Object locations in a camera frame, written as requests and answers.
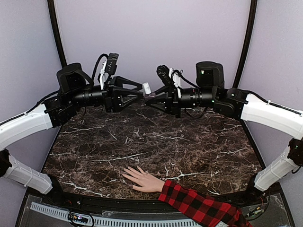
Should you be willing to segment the white nail polish cap brush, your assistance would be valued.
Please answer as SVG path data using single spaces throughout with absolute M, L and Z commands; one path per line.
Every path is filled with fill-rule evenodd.
M 152 93 L 148 82 L 143 83 L 143 90 L 146 95 L 150 95 Z

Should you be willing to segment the red plaid sleeve forearm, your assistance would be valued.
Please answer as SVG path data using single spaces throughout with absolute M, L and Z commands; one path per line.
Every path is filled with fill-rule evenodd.
M 166 180 L 158 200 L 169 204 L 203 227 L 250 227 L 241 209 L 214 197 Z

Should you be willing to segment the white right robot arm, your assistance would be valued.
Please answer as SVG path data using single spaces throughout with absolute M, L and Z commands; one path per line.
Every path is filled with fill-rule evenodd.
M 181 109 L 209 107 L 214 112 L 235 120 L 256 122 L 282 131 L 292 137 L 283 153 L 264 170 L 250 179 L 242 202 L 252 205 L 271 185 L 303 165 L 303 113 L 238 88 L 225 89 L 223 66 L 212 61 L 196 64 L 196 85 L 182 88 L 183 75 L 165 65 L 157 67 L 164 86 L 152 92 L 143 84 L 148 106 L 180 117 Z

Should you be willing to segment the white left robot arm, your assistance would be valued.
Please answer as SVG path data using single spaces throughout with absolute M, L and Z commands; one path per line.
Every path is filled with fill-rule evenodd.
M 140 83 L 114 76 L 116 63 L 107 60 L 101 70 L 99 85 L 87 75 L 80 63 L 72 63 L 57 72 L 59 90 L 42 98 L 30 110 L 0 124 L 0 175 L 25 187 L 48 195 L 56 206 L 63 206 L 67 196 L 54 176 L 40 173 L 14 158 L 7 147 L 51 128 L 59 127 L 74 117 L 80 108 L 103 106 L 117 113 L 142 98 Z

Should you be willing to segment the mannequin hand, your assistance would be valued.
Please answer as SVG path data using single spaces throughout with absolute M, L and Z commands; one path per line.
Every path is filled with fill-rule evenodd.
M 139 192 L 161 192 L 165 184 L 163 180 L 143 171 L 139 166 L 137 170 L 128 166 L 123 171 L 122 176 L 134 183 L 131 188 Z

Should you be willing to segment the small green circuit board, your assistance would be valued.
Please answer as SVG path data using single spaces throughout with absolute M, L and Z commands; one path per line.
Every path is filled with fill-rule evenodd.
M 88 219 L 86 217 L 74 213 L 68 214 L 68 220 L 72 222 L 88 223 Z

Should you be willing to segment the right wiring board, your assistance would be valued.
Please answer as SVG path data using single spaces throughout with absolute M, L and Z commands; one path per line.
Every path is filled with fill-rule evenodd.
M 248 220 L 256 220 L 257 218 L 262 216 L 266 210 L 267 210 L 267 207 L 264 207 L 264 208 L 256 207 L 254 210 L 247 213 L 247 215 L 245 217 Z

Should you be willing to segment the black right frame post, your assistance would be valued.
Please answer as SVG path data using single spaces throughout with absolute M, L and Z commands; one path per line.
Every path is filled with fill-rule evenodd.
M 243 41 L 243 47 L 242 47 L 237 71 L 235 74 L 235 78 L 233 81 L 233 85 L 232 85 L 232 87 L 234 87 L 234 88 L 238 88 L 240 81 L 241 81 L 242 73 L 244 70 L 245 62 L 246 62 L 249 47 L 250 47 L 250 41 L 251 41 L 251 36 L 252 36 L 252 32 L 253 32 L 255 16 L 256 16 L 256 12 L 257 12 L 257 5 L 258 5 L 257 0 L 250 1 L 250 10 L 249 10 L 245 37 L 244 37 L 244 41 Z

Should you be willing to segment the black frame post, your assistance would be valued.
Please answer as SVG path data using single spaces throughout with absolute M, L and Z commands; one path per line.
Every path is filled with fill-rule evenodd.
M 245 37 L 244 37 L 244 41 L 243 41 L 243 47 L 242 47 L 237 71 L 235 74 L 235 78 L 233 81 L 233 85 L 232 85 L 232 87 L 234 87 L 234 88 L 238 88 L 240 81 L 241 81 L 242 73 L 244 70 L 245 62 L 246 62 L 249 47 L 250 47 L 250 41 L 251 41 L 251 36 L 252 36 L 252 32 L 253 32 L 255 16 L 256 16 L 256 12 L 257 12 L 257 5 L 258 5 L 257 0 L 250 1 L 250 10 L 249 10 Z
M 49 17 L 51 21 L 53 37 L 54 37 L 57 53 L 59 56 L 61 66 L 64 67 L 67 65 L 67 61 L 66 61 L 62 40 L 60 36 L 60 30 L 59 30 L 56 9 L 55 9 L 55 2 L 54 0 L 47 0 L 47 4 L 48 4 Z

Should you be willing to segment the black left frame post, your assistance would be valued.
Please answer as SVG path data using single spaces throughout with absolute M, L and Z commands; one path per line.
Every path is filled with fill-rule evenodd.
M 48 4 L 49 17 L 51 21 L 53 37 L 54 37 L 57 53 L 59 56 L 61 66 L 64 67 L 67 65 L 67 61 L 66 61 L 62 40 L 60 36 L 60 30 L 59 30 L 56 9 L 55 9 L 55 2 L 54 0 L 47 0 L 47 4 Z

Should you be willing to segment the black front table rail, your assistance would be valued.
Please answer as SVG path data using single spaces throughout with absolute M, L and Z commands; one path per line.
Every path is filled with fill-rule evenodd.
M 157 199 L 154 200 L 131 200 L 131 199 L 113 199 L 94 196 L 86 196 L 69 192 L 62 192 L 65 200 L 70 200 L 72 206 L 86 211 L 98 211 L 98 209 L 109 208 L 111 211 L 142 211 L 144 213 L 151 211 L 172 212 L 168 204 Z

